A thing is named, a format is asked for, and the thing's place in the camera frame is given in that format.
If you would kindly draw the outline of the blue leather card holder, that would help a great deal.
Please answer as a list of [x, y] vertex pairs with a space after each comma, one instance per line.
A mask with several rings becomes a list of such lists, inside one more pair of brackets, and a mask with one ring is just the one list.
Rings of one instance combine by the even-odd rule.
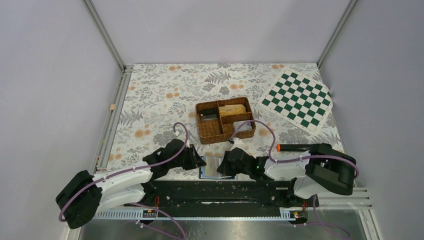
[[222, 157], [203, 156], [202, 159], [206, 165], [199, 168], [199, 179], [204, 180], [234, 180], [235, 176], [225, 176], [217, 172], [218, 167], [223, 161]]

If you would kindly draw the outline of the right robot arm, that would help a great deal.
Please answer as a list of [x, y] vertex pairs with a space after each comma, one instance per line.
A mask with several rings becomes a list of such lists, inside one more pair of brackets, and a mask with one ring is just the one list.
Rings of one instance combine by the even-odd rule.
[[288, 159], [252, 156], [235, 142], [226, 151], [217, 172], [224, 176], [244, 174], [257, 182], [288, 181], [286, 199], [293, 206], [320, 194], [331, 192], [341, 196], [353, 193], [359, 175], [357, 161], [330, 144], [280, 144], [279, 152], [300, 152]]

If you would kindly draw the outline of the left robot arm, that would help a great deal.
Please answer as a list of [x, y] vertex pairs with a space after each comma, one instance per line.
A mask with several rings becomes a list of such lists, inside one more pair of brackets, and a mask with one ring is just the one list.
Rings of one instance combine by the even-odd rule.
[[154, 202], [155, 192], [145, 185], [174, 168], [193, 170], [203, 166], [206, 162], [194, 145], [175, 138], [135, 166], [102, 174], [80, 171], [55, 198], [59, 221], [77, 229], [114, 207], [138, 202], [148, 206]]

